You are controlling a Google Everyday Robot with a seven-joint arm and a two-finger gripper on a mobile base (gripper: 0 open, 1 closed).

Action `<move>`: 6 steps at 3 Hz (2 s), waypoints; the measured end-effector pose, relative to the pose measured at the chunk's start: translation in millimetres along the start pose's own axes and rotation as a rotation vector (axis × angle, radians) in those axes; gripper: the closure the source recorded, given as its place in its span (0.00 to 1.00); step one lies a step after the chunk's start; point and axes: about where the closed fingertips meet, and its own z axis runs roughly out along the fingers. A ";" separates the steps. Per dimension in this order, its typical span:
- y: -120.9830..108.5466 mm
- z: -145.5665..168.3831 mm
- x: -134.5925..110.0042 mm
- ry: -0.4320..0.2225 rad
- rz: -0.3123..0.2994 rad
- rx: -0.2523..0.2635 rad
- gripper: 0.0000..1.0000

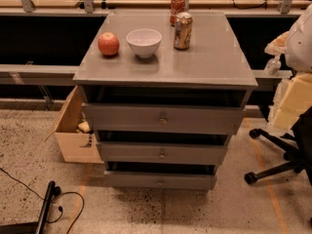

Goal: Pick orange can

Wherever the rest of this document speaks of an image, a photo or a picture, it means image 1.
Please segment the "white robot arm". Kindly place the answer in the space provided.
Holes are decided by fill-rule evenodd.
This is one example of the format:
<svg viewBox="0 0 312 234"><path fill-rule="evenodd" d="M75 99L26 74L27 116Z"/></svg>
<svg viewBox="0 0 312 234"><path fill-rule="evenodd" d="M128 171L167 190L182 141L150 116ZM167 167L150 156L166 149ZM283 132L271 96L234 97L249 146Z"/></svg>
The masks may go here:
<svg viewBox="0 0 312 234"><path fill-rule="evenodd" d="M312 72L312 4L290 28L285 57L288 67Z"/></svg>

